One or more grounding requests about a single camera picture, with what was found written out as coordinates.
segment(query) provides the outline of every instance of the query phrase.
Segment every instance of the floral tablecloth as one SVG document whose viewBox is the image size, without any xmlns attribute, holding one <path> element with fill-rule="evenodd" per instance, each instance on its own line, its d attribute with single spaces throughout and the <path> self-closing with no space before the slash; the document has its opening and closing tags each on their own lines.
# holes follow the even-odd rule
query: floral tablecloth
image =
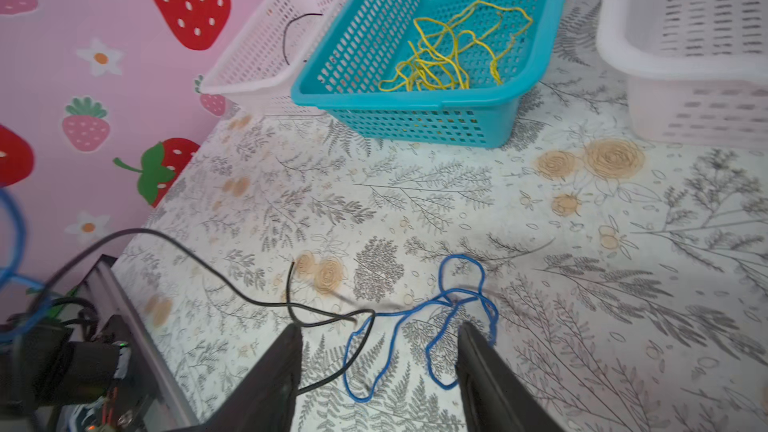
<svg viewBox="0 0 768 432">
<path fill-rule="evenodd" d="M 768 430 L 768 166 L 762 152 L 633 135 L 620 75 L 594 48 L 600 0 L 568 0 L 552 63 L 501 149 L 363 139 L 330 117 L 222 120 L 149 220 L 245 293 L 331 311 L 402 310 L 476 257 L 501 313 L 496 350 L 566 430 Z M 114 266 L 201 419 L 288 323 L 156 238 Z M 470 264 L 448 285 L 475 287 Z M 470 304 L 459 314 L 487 331 Z M 464 430 L 458 389 L 426 374 L 448 311 L 404 324 L 374 399 L 302 396 L 294 430 Z M 300 314 L 310 320 L 307 314 Z M 394 321 L 350 374 L 365 395 Z M 305 330 L 302 381 L 338 369 L 352 326 Z M 456 327 L 432 352 L 454 378 Z"/>
</svg>

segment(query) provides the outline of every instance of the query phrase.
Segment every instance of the white plastic basket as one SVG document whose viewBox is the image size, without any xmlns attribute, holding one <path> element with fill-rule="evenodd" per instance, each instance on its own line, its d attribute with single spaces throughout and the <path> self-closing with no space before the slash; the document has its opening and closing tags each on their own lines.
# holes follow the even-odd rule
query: white plastic basket
<svg viewBox="0 0 768 432">
<path fill-rule="evenodd" d="M 346 0 L 264 0 L 200 86 L 267 116 L 318 116 L 293 103 L 290 88 Z M 286 25 L 303 14 L 308 16 Z M 283 56 L 285 51 L 290 62 Z"/>
<path fill-rule="evenodd" d="M 768 148 L 768 0 L 604 0 L 598 49 L 640 136 Z"/>
</svg>

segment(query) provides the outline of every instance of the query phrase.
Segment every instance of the blue plastic basket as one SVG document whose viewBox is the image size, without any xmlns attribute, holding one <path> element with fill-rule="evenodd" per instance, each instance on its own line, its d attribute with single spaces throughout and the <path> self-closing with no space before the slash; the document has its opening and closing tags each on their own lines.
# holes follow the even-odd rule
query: blue plastic basket
<svg viewBox="0 0 768 432">
<path fill-rule="evenodd" d="M 500 86 L 489 72 L 490 55 L 475 46 L 461 55 L 471 89 L 379 91 L 379 81 L 392 78 L 395 66 L 412 54 L 408 41 L 417 43 L 420 37 L 413 19 L 447 22 L 473 1 L 349 0 L 293 85 L 293 101 L 327 110 L 365 137 L 502 146 L 520 97 L 546 71 L 565 0 L 485 0 L 521 7 L 534 20 L 499 62 Z M 481 35 L 497 22 L 493 8 L 480 6 L 461 29 Z M 510 35 L 526 23 L 520 13 L 506 13 L 502 28 L 486 43 L 504 50 Z"/>
</svg>

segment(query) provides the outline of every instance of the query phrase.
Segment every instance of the black cable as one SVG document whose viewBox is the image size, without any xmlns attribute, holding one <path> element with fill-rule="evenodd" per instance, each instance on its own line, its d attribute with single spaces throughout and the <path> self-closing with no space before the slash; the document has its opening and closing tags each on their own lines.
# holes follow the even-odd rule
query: black cable
<svg viewBox="0 0 768 432">
<path fill-rule="evenodd" d="M 51 307 L 57 307 L 59 305 L 79 305 L 83 308 L 83 311 L 90 314 L 93 320 L 98 321 L 98 312 L 96 312 L 96 306 L 86 298 L 82 297 L 62 297 L 57 298 L 51 302 Z"/>
<path fill-rule="evenodd" d="M 70 304 L 79 305 L 82 307 L 82 310 L 78 313 L 78 318 L 64 321 L 62 322 L 62 325 L 80 325 L 82 327 L 83 340 L 90 342 L 94 335 L 96 335 L 96 329 L 98 327 L 98 312 L 96 311 L 96 306 L 93 305 L 91 301 L 82 297 L 62 297 L 51 302 L 52 307 Z"/>
<path fill-rule="evenodd" d="M 62 322 L 62 326 L 68 325 L 80 325 L 83 333 L 83 340 L 90 342 L 96 335 L 96 327 L 98 327 L 98 321 L 92 321 L 86 318 L 73 318 L 72 320 Z"/>
<path fill-rule="evenodd" d="M 40 307 L 40 304 L 42 303 L 43 297 L 45 297 L 47 294 L 51 292 L 51 289 L 53 289 L 53 286 L 55 286 L 60 280 L 62 280 L 62 277 L 65 276 L 69 271 L 72 270 L 72 268 L 85 260 L 87 256 L 90 254 L 96 252 L 99 250 L 104 244 L 107 244 L 116 238 L 123 237 L 125 235 L 136 235 L 136 234 L 147 234 L 147 235 L 154 235 L 155 237 L 160 237 L 163 240 L 170 242 L 173 246 L 184 252 L 185 254 L 192 257 L 192 259 L 203 266 L 208 272 L 218 277 L 219 280 L 221 280 L 228 288 L 232 290 L 238 297 L 243 299 L 245 302 L 248 302 L 249 304 L 258 305 L 260 307 L 287 307 L 289 304 L 285 302 L 262 302 L 253 300 L 252 298 L 245 295 L 243 292 L 241 292 L 237 287 L 235 287 L 232 282 L 227 280 L 225 276 L 223 276 L 220 272 L 218 272 L 215 268 L 211 267 L 204 261 L 202 258 L 198 257 L 194 252 L 186 248 L 185 246 L 181 245 L 180 242 L 178 242 L 175 238 L 163 234 L 162 232 L 152 230 L 151 228 L 126 228 L 125 230 L 117 231 L 113 234 L 107 235 L 106 237 L 102 238 L 100 241 L 96 242 L 95 244 L 91 245 L 90 247 L 86 248 L 79 254 L 75 255 L 72 260 L 64 264 L 63 267 L 61 267 L 59 270 L 56 271 L 53 276 L 46 281 L 44 284 L 43 290 L 40 291 L 38 296 L 30 303 L 28 309 L 27 309 L 27 315 L 31 316 L 34 312 L 38 310 L 38 307 Z M 349 314 L 347 315 L 340 315 L 340 314 L 334 314 L 333 312 L 326 312 L 322 311 L 320 309 L 310 307 L 309 305 L 304 304 L 290 304 L 292 307 L 300 308 L 302 310 L 306 310 L 309 312 L 315 312 L 316 314 L 321 315 L 327 315 L 328 317 L 337 318 L 339 320 L 345 320 L 345 321 L 351 321 L 354 323 L 357 323 L 357 321 L 351 317 Z"/>
<path fill-rule="evenodd" d="M 291 24 L 293 24 L 297 20 L 303 19 L 304 17 L 308 17 L 308 16 L 311 16 L 311 15 L 321 16 L 322 14 L 303 14 L 303 15 L 300 15 L 300 16 L 298 16 L 296 18 L 291 19 L 290 22 L 288 24 L 286 24 L 286 28 L 283 30 L 283 59 L 286 60 L 286 64 L 288 64 L 288 65 L 290 65 L 290 62 L 288 62 L 288 55 L 286 54 L 286 34 L 288 34 L 288 27 L 290 27 Z"/>
<path fill-rule="evenodd" d="M 40 304 L 42 303 L 43 297 L 45 297 L 46 295 L 50 294 L 53 286 L 55 286 L 60 280 L 62 280 L 62 277 L 65 276 L 69 271 L 71 271 L 72 268 L 74 268 L 75 265 L 77 265 L 80 262 L 82 262 L 83 260 L 85 260 L 85 258 L 87 256 L 89 256 L 90 254 L 92 254 L 93 252 L 98 250 L 104 244 L 107 244 L 107 243 L 115 240 L 116 238 L 120 238 L 120 237 L 123 237 L 125 235 L 135 235 L 135 234 L 154 235 L 156 237 L 162 238 L 163 240 L 169 242 L 171 245 L 175 246 L 176 248 L 178 248 L 179 250 L 184 252 L 189 257 L 192 257 L 192 259 L 195 260 L 198 264 L 200 264 L 201 266 L 206 268 L 206 270 L 208 272 L 210 272 L 211 274 L 213 274 L 216 277 L 218 277 L 219 280 L 221 280 L 232 292 L 234 292 L 238 297 L 243 299 L 245 302 L 248 302 L 249 304 L 258 305 L 258 306 L 261 306 L 261 307 L 285 307 L 285 308 L 288 309 L 288 313 L 290 314 L 290 316 L 293 319 L 293 321 L 297 322 L 299 325 L 301 325 L 304 328 L 319 327 L 321 325 L 332 324 L 332 323 L 335 323 L 335 322 L 338 322 L 338 321 L 351 321 L 351 322 L 354 322 L 355 324 L 357 324 L 357 320 L 354 319 L 354 317 L 356 315 L 365 314 L 365 313 L 370 314 L 371 315 L 371 321 L 370 321 L 370 324 L 368 326 L 368 329 L 366 330 L 366 334 L 362 337 L 362 341 L 360 342 L 360 346 L 357 348 L 357 350 L 355 350 L 355 353 L 351 356 L 350 360 L 346 363 L 346 365 L 344 365 L 344 367 L 339 369 L 334 374 L 332 374 L 332 375 L 330 375 L 330 376 L 328 376 L 328 377 L 326 377 L 326 378 L 324 378 L 322 380 L 319 380 L 319 381 L 315 382 L 312 385 L 308 385 L 308 386 L 306 386 L 304 388 L 299 389 L 297 391 L 297 395 L 306 394 L 307 392 L 311 392 L 314 389 L 321 388 L 323 385 L 329 384 L 329 383 L 333 382 L 335 379 L 338 379 L 339 377 L 341 377 L 352 366 L 352 364 L 355 362 L 355 360 L 357 360 L 358 356 L 360 355 L 360 353 L 362 352 L 363 348 L 365 347 L 366 342 L 368 341 L 368 338 L 370 336 L 371 330 L 373 329 L 373 322 L 376 320 L 376 311 L 373 311 L 372 309 L 360 309 L 360 310 L 357 310 L 357 311 L 354 311 L 354 312 L 349 312 L 348 314 L 334 314 L 333 312 L 326 312 L 326 311 L 320 310 L 318 308 L 310 307 L 309 305 L 299 304 L 299 303 L 295 303 L 295 302 L 291 302 L 290 301 L 290 279 L 291 279 L 291 274 L 293 273 L 293 263 L 291 263 L 290 269 L 288 271 L 288 280 L 286 281 L 286 302 L 279 302 L 279 303 L 261 302 L 261 301 L 253 300 L 252 298 L 246 296 L 237 287 L 235 287 L 230 281 L 228 281 L 225 276 L 223 276 L 216 269 L 214 269 L 213 267 L 208 265 L 206 263 L 206 261 L 204 261 L 202 258 L 198 257 L 194 252 L 192 252 L 191 250 L 189 250 L 185 246 L 183 246 L 175 238 L 173 238 L 173 237 L 171 237 L 171 236 L 169 236 L 167 234 L 164 234 L 162 232 L 159 232 L 159 231 L 156 231 L 156 230 L 152 230 L 150 228 L 126 228 L 125 230 L 121 230 L 121 231 L 115 232 L 113 234 L 107 235 L 106 237 L 102 238 L 100 241 L 96 242 L 95 244 L 91 245 L 90 247 L 86 248 L 85 250 L 83 250 L 82 252 L 80 252 L 79 254 L 74 256 L 72 258 L 72 260 L 70 260 L 69 262 L 64 264 L 63 267 L 61 267 L 59 270 L 57 270 L 56 273 L 53 274 L 53 276 L 49 280 L 46 281 L 46 283 L 44 284 L 43 290 L 40 291 L 38 296 L 30 304 L 30 306 L 29 306 L 29 308 L 27 310 L 27 316 L 28 317 L 32 316 L 32 314 L 37 311 L 38 307 L 40 307 Z M 80 300 L 76 300 L 76 299 L 80 299 L 80 298 L 72 298 L 72 297 L 70 297 L 70 298 L 61 298 L 61 299 L 57 299 L 57 300 L 61 301 L 61 304 L 64 304 L 64 303 L 72 303 L 72 304 L 80 303 L 80 304 L 84 304 L 85 302 L 90 304 L 90 302 L 85 300 L 85 299 L 80 299 Z M 308 312 L 314 312 L 316 314 L 326 315 L 328 317 L 332 317 L 333 319 L 326 320 L 326 321 L 323 321 L 323 322 L 315 322 L 314 324 L 305 324 L 305 323 L 301 322 L 296 317 L 296 315 L 294 314 L 294 312 L 293 312 L 293 308 L 294 307 L 295 308 L 300 308 L 300 309 L 308 311 Z"/>
<path fill-rule="evenodd" d="M 331 320 L 327 320 L 327 321 L 315 322 L 313 324 L 308 324 L 308 323 L 302 322 L 302 321 L 300 321 L 298 319 L 298 317 L 293 312 L 293 309 L 291 307 L 293 305 L 293 303 L 290 301 L 290 284 L 291 284 L 291 275 L 293 274 L 293 265 L 294 265 L 294 262 L 292 262 L 290 264 L 290 268 L 288 269 L 288 279 L 286 280 L 286 302 L 289 304 L 288 305 L 288 314 L 290 315 L 291 319 L 293 319 L 293 321 L 297 325 L 299 325 L 300 327 L 304 327 L 304 328 L 319 327 L 321 325 L 327 325 L 327 324 L 332 324 L 333 322 L 338 322 L 339 319 L 331 319 Z M 360 309 L 360 310 L 357 310 L 357 311 L 354 311 L 354 312 L 350 312 L 348 314 L 349 316 L 353 316 L 353 315 L 359 315 L 359 314 L 365 314 L 365 313 L 369 313 L 371 315 L 371 323 L 368 326 L 368 330 L 366 330 L 366 334 L 362 337 L 362 342 L 360 342 L 360 345 L 357 347 L 357 350 L 355 350 L 355 353 L 350 358 L 350 361 L 347 362 L 346 365 L 344 365 L 344 367 L 339 369 L 337 372 L 329 375 L 328 377 L 326 377 L 324 379 L 321 379 L 321 380 L 318 380 L 317 382 L 315 382 L 312 385 L 307 385 L 306 387 L 299 389 L 296 392 L 296 396 L 299 396 L 299 395 L 302 395 L 302 394 L 306 394 L 307 392 L 311 392 L 314 389 L 321 388 L 323 385 L 330 384 L 334 380 L 336 380 L 339 377 L 341 377 L 344 374 L 344 372 L 347 372 L 347 370 L 352 366 L 352 364 L 355 362 L 355 360 L 357 360 L 357 356 L 360 355 L 360 352 L 362 352 L 363 348 L 366 346 L 366 342 L 368 341 L 368 337 L 370 336 L 371 330 L 373 329 L 373 322 L 376 321 L 376 311 L 374 311 L 373 309 L 370 309 L 370 308 L 366 308 L 366 309 Z"/>
</svg>

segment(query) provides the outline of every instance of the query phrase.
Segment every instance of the blue wire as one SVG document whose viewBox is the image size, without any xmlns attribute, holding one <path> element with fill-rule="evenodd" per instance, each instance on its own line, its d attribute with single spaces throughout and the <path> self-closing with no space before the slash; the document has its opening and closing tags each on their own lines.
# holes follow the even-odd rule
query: blue wire
<svg viewBox="0 0 768 432">
<path fill-rule="evenodd" d="M 0 272 L 0 290 L 2 290 L 8 281 L 11 280 L 11 277 L 16 275 L 18 267 L 22 263 L 24 248 L 27 245 L 27 228 L 24 226 L 22 213 L 19 211 L 13 198 L 5 191 L 4 187 L 0 187 L 0 202 L 2 202 L 5 210 L 8 212 L 8 216 L 11 218 L 16 235 L 11 263 Z"/>
<path fill-rule="evenodd" d="M 41 291 L 45 288 L 45 284 L 38 282 L 33 278 L 25 277 L 24 275 L 13 275 L 11 276 L 11 280 L 21 285 L 26 285 L 36 291 Z"/>
<path fill-rule="evenodd" d="M 469 261 L 475 265 L 478 266 L 480 269 L 480 283 L 478 284 L 478 291 L 470 291 L 464 288 L 450 288 L 446 290 L 443 287 L 442 283 L 442 277 L 443 277 L 443 271 L 445 269 L 446 263 L 454 258 L 460 258 L 462 260 Z M 440 294 L 435 296 L 434 298 L 424 302 L 423 304 L 420 304 L 419 306 L 408 310 L 408 311 L 402 311 L 402 312 L 385 312 L 376 314 L 377 317 L 400 317 L 400 320 L 398 320 L 397 324 L 395 324 L 395 329 L 392 332 L 392 340 L 389 341 L 389 353 L 387 355 L 386 364 L 384 365 L 384 369 L 379 372 L 379 374 L 376 376 L 376 379 L 373 381 L 373 386 L 371 386 L 370 393 L 363 397 L 357 397 L 354 395 L 352 390 L 350 389 L 350 382 L 346 376 L 347 372 L 344 372 L 344 388 L 346 389 L 346 392 L 350 396 L 352 400 L 355 402 L 358 402 L 360 404 L 364 404 L 366 402 L 370 402 L 371 399 L 373 399 L 373 393 L 376 390 L 376 386 L 379 383 L 379 380 L 381 380 L 384 377 L 384 374 L 389 370 L 389 366 L 392 364 L 392 356 L 395 353 L 395 339 L 397 338 L 397 332 L 400 329 L 400 326 L 403 322 L 408 320 L 412 315 L 416 314 L 417 312 L 424 309 L 424 307 L 427 307 L 428 305 L 441 305 L 443 307 L 450 307 L 452 308 L 450 314 L 446 317 L 446 321 L 443 324 L 442 328 L 438 332 L 438 334 L 435 336 L 435 338 L 427 344 L 424 354 L 427 359 L 427 371 L 429 373 L 429 377 L 435 381 L 435 383 L 444 390 L 450 390 L 456 387 L 456 383 L 458 380 L 454 380 L 448 385 L 445 385 L 443 382 L 441 382 L 437 377 L 435 376 L 434 370 L 432 370 L 432 348 L 435 347 L 437 342 L 439 342 L 443 337 L 446 335 L 446 332 L 448 331 L 448 326 L 451 323 L 451 320 L 456 316 L 456 313 L 458 313 L 458 310 L 465 304 L 468 304 L 470 302 L 476 302 L 480 301 L 482 303 L 483 310 L 485 310 L 485 314 L 488 316 L 488 322 L 489 322 L 489 330 L 491 331 L 491 338 L 488 341 L 488 343 L 493 347 L 496 343 L 496 326 L 498 324 L 498 309 L 496 309 L 496 305 L 491 302 L 488 298 L 485 297 L 482 293 L 483 285 L 485 284 L 485 269 L 483 268 L 482 264 L 480 262 L 477 262 L 474 258 L 467 257 L 466 255 L 449 255 L 446 258 L 442 260 L 440 263 L 440 269 L 438 270 L 438 287 L 440 289 Z M 466 294 L 470 295 L 471 297 L 464 298 L 457 302 L 451 302 L 450 299 L 448 299 L 448 296 L 450 294 Z M 350 356 L 350 347 L 352 346 L 352 340 L 354 340 L 355 337 L 360 336 L 360 334 L 365 331 L 368 328 L 368 324 L 370 323 L 371 319 L 368 318 L 365 323 L 362 324 L 360 329 L 357 331 L 354 331 L 350 335 L 350 339 L 346 342 L 346 350 L 344 350 L 344 365 L 346 366 L 346 362 Z"/>
<path fill-rule="evenodd" d="M 3 187 L 0 187 L 0 202 L 2 202 L 5 210 L 8 212 L 8 215 L 11 218 L 11 222 L 13 224 L 14 232 L 16 235 L 11 263 L 8 264 L 7 267 L 0 269 L 0 290 L 3 290 L 3 288 L 11 280 L 29 285 L 33 288 L 42 289 L 43 284 L 40 284 L 39 282 L 33 281 L 30 278 L 23 277 L 16 273 L 18 271 L 19 265 L 22 263 L 22 257 L 24 257 L 24 249 L 27 244 L 27 229 L 24 226 L 24 219 L 22 218 L 21 211 L 19 211 L 19 208 L 16 206 L 13 198 L 5 191 L 5 188 Z M 37 322 L 40 322 L 43 317 L 45 317 L 50 308 L 51 299 L 50 297 L 46 296 L 44 302 L 41 304 L 41 307 L 36 312 L 34 312 L 30 318 L 27 318 L 26 321 L 11 331 L 0 333 L 0 342 L 12 341 L 19 335 L 26 334 L 32 330 Z"/>
</svg>

